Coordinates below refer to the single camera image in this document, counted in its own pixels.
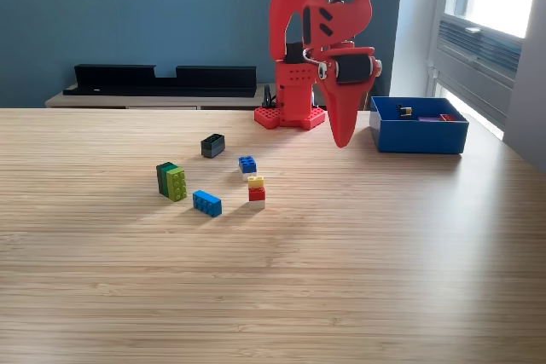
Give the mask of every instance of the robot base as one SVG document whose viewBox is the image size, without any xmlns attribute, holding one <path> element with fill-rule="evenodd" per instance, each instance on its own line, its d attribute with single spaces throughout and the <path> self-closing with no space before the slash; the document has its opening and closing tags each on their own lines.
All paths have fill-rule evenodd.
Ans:
<svg viewBox="0 0 546 364">
<path fill-rule="evenodd" d="M 260 107 L 254 110 L 254 120 L 268 130 L 273 130 L 276 127 L 294 127 L 311 130 L 326 120 L 326 113 L 321 108 L 315 107 L 311 110 L 311 115 L 305 119 L 286 121 L 281 119 L 281 110 L 278 108 Z"/>
</svg>

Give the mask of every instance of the white lego brick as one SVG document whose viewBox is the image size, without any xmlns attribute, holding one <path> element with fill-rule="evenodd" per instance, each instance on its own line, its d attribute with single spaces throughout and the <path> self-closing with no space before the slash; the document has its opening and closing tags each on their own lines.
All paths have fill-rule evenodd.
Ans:
<svg viewBox="0 0 546 364">
<path fill-rule="evenodd" d="M 243 181 L 248 181 L 249 176 L 256 176 L 257 174 L 258 174 L 258 172 L 249 172 L 248 174 L 242 174 L 242 180 Z"/>
<path fill-rule="evenodd" d="M 265 201 L 264 200 L 251 200 L 248 202 L 248 206 L 251 209 L 265 209 Z"/>
</svg>

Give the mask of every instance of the white wall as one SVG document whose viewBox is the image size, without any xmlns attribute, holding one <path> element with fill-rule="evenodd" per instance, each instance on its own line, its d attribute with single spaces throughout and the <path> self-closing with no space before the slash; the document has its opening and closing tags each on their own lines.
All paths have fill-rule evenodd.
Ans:
<svg viewBox="0 0 546 364">
<path fill-rule="evenodd" d="M 401 0 L 391 96 L 424 97 L 437 0 Z"/>
<path fill-rule="evenodd" d="M 504 141 L 546 172 L 546 0 L 533 0 Z"/>
</svg>

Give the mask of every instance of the red robot base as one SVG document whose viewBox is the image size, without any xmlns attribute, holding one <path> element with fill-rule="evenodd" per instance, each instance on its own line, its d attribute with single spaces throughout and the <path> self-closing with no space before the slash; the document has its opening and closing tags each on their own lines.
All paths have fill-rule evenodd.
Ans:
<svg viewBox="0 0 546 364">
<path fill-rule="evenodd" d="M 326 119 L 326 113 L 312 106 L 317 68 L 309 63 L 276 63 L 276 107 L 260 107 L 254 119 L 268 130 L 294 127 L 310 130 Z"/>
</svg>

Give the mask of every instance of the blue plastic tray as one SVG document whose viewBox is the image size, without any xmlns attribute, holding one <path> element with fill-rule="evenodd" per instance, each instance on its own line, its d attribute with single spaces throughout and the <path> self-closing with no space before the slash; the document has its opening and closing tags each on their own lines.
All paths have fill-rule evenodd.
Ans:
<svg viewBox="0 0 546 364">
<path fill-rule="evenodd" d="M 400 119 L 398 104 L 413 108 L 411 119 Z M 457 121 L 419 121 L 441 114 Z M 468 121 L 445 98 L 372 97 L 369 126 L 383 153 L 462 153 L 468 133 Z"/>
</svg>

